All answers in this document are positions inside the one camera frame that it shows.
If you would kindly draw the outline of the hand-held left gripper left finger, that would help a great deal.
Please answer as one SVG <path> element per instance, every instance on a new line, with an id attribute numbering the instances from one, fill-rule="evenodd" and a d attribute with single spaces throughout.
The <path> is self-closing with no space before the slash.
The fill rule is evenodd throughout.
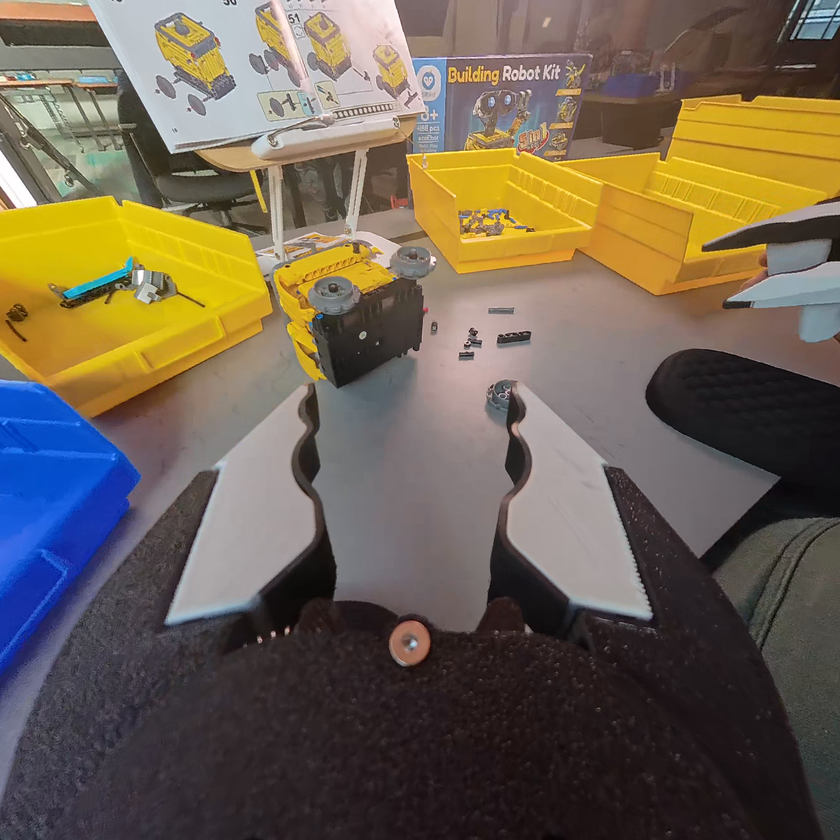
<path id="1" fill-rule="evenodd" d="M 303 385 L 215 468 L 164 627 L 230 621 L 223 649 L 289 635 L 304 607 L 337 585 L 321 498 L 319 399 Z"/>

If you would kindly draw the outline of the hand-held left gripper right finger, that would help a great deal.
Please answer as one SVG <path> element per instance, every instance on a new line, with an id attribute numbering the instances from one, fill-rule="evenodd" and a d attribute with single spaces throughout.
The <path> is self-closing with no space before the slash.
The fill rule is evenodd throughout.
<path id="1" fill-rule="evenodd" d="M 582 613 L 651 624 L 655 615 L 610 467 L 527 386 L 506 415 L 502 498 L 487 602 L 514 602 L 537 634 L 564 637 Z"/>

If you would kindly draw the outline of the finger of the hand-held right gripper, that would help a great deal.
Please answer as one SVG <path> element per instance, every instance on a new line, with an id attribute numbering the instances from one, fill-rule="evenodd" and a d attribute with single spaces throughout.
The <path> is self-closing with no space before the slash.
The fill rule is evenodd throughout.
<path id="1" fill-rule="evenodd" d="M 792 308 L 839 304 L 839 264 L 826 262 L 768 278 L 739 291 L 722 303 L 724 309 Z"/>
<path id="2" fill-rule="evenodd" d="M 839 200 L 815 205 L 749 224 L 706 242 L 701 251 L 712 253 L 760 245 L 790 245 L 839 238 Z"/>

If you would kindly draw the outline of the blue storage bin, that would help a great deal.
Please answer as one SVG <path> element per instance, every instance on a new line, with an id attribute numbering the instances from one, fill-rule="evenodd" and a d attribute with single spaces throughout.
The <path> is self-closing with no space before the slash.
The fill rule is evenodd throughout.
<path id="1" fill-rule="evenodd" d="M 130 507 L 140 472 L 48 387 L 1 382 L 1 673 Z"/>

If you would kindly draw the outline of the yellow lego vehicle model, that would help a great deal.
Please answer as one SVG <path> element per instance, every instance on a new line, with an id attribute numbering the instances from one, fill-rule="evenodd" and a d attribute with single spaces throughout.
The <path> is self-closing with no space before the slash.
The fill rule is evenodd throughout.
<path id="1" fill-rule="evenodd" d="M 383 264 L 379 258 L 384 254 L 369 241 L 342 240 L 318 253 L 280 261 L 272 276 L 299 365 L 313 381 L 337 388 L 419 351 L 426 312 L 422 278 L 394 276 L 391 257 Z M 340 316 L 319 314 L 308 303 L 314 281 L 330 276 L 351 279 L 361 292 L 358 305 Z"/>

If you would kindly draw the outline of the heap of mixed lego parts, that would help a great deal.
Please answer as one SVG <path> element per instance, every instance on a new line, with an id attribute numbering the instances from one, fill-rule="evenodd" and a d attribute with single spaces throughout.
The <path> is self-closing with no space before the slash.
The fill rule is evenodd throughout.
<path id="1" fill-rule="evenodd" d="M 534 233 L 536 229 L 519 222 L 504 207 L 458 211 L 458 230 L 462 238 L 497 238 L 504 235 Z"/>

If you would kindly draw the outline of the yellow storage bin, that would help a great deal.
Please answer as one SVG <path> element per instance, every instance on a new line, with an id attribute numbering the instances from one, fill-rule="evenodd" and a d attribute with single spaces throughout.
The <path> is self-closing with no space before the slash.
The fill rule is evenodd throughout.
<path id="1" fill-rule="evenodd" d="M 205 308 L 172 297 L 151 305 L 117 292 L 63 309 L 66 289 L 135 264 L 171 276 Z M 28 310 L 15 327 L 6 312 Z M 263 329 L 272 312 L 251 240 L 225 228 L 104 196 L 1 212 L 2 356 L 85 417 L 95 417 Z"/>
<path id="2" fill-rule="evenodd" d="M 567 261 L 590 244 L 604 185 L 588 175 L 512 149 L 406 161 L 416 221 L 459 274 Z M 460 210 L 498 207 L 535 232 L 460 237 Z"/>
<path id="3" fill-rule="evenodd" d="M 839 101 L 685 99 L 658 153 L 567 161 L 603 184 L 583 252 L 656 296 L 746 280 L 759 248 L 702 246 L 838 195 Z"/>

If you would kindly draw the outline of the lego sticker sheet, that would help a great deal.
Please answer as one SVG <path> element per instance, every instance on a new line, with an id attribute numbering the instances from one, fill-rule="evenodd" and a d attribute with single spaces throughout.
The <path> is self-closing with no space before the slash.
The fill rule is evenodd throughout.
<path id="1" fill-rule="evenodd" d="M 282 255 L 275 251 L 274 246 L 260 248 L 255 254 L 258 259 L 288 262 L 318 253 L 321 250 L 340 244 L 342 241 L 340 236 L 310 232 L 286 240 L 283 244 Z"/>

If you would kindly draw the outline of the long black lego beam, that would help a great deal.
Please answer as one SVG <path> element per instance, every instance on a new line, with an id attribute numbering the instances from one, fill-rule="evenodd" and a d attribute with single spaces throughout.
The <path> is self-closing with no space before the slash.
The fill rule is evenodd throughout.
<path id="1" fill-rule="evenodd" d="M 88 285 L 85 285 L 84 288 L 78 286 L 70 289 L 49 283 L 48 289 L 58 298 L 63 309 L 75 309 L 97 300 L 110 303 L 117 292 L 126 290 L 126 286 L 122 280 L 113 280 L 98 287 L 88 288 Z"/>

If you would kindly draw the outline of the blue lego set box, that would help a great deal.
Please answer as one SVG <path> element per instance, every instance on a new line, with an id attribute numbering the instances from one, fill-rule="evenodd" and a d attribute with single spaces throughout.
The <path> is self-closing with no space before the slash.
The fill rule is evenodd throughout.
<path id="1" fill-rule="evenodd" d="M 591 64 L 582 53 L 415 58 L 426 110 L 413 152 L 512 149 L 563 161 Z"/>

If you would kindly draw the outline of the lego instruction booklet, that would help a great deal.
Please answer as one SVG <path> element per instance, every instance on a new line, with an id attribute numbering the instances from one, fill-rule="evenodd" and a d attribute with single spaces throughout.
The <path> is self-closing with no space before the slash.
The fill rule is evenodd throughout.
<path id="1" fill-rule="evenodd" d="M 394 2 L 90 1 L 170 152 L 387 139 L 425 111 Z"/>

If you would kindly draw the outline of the person's green sweatshirt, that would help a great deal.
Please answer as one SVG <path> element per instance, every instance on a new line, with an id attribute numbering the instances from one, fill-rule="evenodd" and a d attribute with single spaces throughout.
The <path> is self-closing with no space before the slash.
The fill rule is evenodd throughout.
<path id="1" fill-rule="evenodd" d="M 839 838 L 839 520 L 741 524 L 702 559 L 780 692 L 824 837 Z"/>

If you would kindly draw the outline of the cyan strip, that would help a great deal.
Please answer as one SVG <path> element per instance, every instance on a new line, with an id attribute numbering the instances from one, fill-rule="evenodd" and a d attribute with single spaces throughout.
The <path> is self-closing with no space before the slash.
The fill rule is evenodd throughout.
<path id="1" fill-rule="evenodd" d="M 84 283 L 81 283 L 75 287 L 82 286 L 83 288 L 87 285 L 88 288 L 90 287 L 98 287 L 100 285 L 104 285 L 109 283 L 113 280 L 122 280 L 125 284 L 126 281 L 131 282 L 131 275 L 134 269 L 134 259 L 133 257 L 129 257 L 125 265 L 119 269 L 114 270 L 113 272 L 108 273 L 107 275 L 100 276 L 94 280 L 89 280 Z"/>

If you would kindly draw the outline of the black office chair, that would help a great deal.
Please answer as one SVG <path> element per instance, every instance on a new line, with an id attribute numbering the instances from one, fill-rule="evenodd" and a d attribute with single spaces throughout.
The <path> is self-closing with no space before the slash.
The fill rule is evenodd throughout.
<path id="1" fill-rule="evenodd" d="M 172 154 L 123 69 L 114 72 L 123 147 L 129 157 L 142 204 L 159 209 L 184 206 L 183 214 L 216 213 L 222 225 L 247 235 L 263 234 L 264 225 L 237 222 L 235 209 L 256 204 L 261 180 L 218 169 L 195 153 Z"/>

